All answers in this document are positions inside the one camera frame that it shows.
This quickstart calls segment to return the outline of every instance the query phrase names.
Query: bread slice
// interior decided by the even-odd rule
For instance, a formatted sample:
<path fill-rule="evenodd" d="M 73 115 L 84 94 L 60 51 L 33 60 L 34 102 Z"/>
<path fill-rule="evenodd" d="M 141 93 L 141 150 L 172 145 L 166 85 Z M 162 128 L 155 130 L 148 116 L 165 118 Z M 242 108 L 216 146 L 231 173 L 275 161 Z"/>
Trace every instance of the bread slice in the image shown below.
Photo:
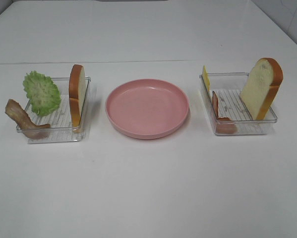
<path fill-rule="evenodd" d="M 80 125 L 85 92 L 84 68 L 81 65 L 75 64 L 72 67 L 69 80 L 69 104 L 73 127 Z"/>
<path fill-rule="evenodd" d="M 283 71 L 276 60 L 261 58 L 255 64 L 240 93 L 253 120 L 265 118 L 282 81 Z"/>

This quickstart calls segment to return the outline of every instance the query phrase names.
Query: pink plastic plate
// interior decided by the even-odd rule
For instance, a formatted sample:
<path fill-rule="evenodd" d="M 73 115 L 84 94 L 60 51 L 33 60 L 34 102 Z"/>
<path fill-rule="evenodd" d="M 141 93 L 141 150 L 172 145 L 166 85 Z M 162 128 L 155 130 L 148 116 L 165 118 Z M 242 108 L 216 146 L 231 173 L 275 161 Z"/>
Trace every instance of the pink plastic plate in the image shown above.
<path fill-rule="evenodd" d="M 189 102 L 177 86 L 157 79 L 125 83 L 108 96 L 106 113 L 119 132 L 138 139 L 173 133 L 185 121 Z"/>

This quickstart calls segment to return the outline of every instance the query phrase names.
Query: white tabletop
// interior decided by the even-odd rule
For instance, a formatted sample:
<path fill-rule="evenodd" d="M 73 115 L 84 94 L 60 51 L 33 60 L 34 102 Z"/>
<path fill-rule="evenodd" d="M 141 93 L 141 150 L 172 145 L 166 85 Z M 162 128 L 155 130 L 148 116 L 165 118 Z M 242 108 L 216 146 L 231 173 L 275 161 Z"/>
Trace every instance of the white tabletop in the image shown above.
<path fill-rule="evenodd" d="M 279 63 L 279 120 L 268 135 L 214 135 L 199 93 L 203 62 L 86 63 L 88 136 L 31 145 L 4 114 L 7 100 L 25 106 L 26 72 L 67 77 L 72 64 L 0 65 L 0 238 L 297 238 L 297 60 Z M 237 72 L 254 64 L 206 65 Z M 138 78 L 163 79 L 187 94 L 183 127 L 149 141 L 113 129 L 105 100 Z"/>
<path fill-rule="evenodd" d="M 250 0 L 17 1 L 0 16 L 0 63 L 297 58 Z"/>

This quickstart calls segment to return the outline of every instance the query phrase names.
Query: clear plastic tray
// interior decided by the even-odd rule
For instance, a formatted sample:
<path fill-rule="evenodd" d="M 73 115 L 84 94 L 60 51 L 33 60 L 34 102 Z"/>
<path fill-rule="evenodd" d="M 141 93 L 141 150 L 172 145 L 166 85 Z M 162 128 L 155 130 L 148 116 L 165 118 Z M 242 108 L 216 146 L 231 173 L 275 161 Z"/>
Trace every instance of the clear plastic tray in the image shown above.
<path fill-rule="evenodd" d="M 239 97 L 245 85 L 248 73 L 208 73 L 210 81 L 209 92 L 204 79 L 201 79 L 201 95 L 206 106 L 213 132 L 216 135 L 262 135 L 271 131 L 277 122 L 277 116 L 272 108 L 264 120 L 252 120 L 250 113 Z M 212 92 L 219 101 L 219 118 L 228 117 L 231 121 L 220 121 L 215 115 L 212 105 Z"/>
<path fill-rule="evenodd" d="M 49 123 L 51 128 L 20 129 L 19 126 L 16 127 L 16 131 L 19 133 L 39 133 L 39 135 L 41 135 L 41 138 L 39 139 L 28 138 L 29 144 L 80 141 L 85 136 L 85 118 L 89 102 L 88 98 L 91 78 L 85 77 L 87 88 L 81 113 L 80 125 L 77 127 L 72 127 L 71 122 L 69 107 L 69 78 L 52 78 L 52 80 L 60 91 L 61 104 L 59 109 L 50 115 L 39 117 L 31 111 L 29 101 L 25 107 L 26 113 L 34 124 L 42 125 Z"/>

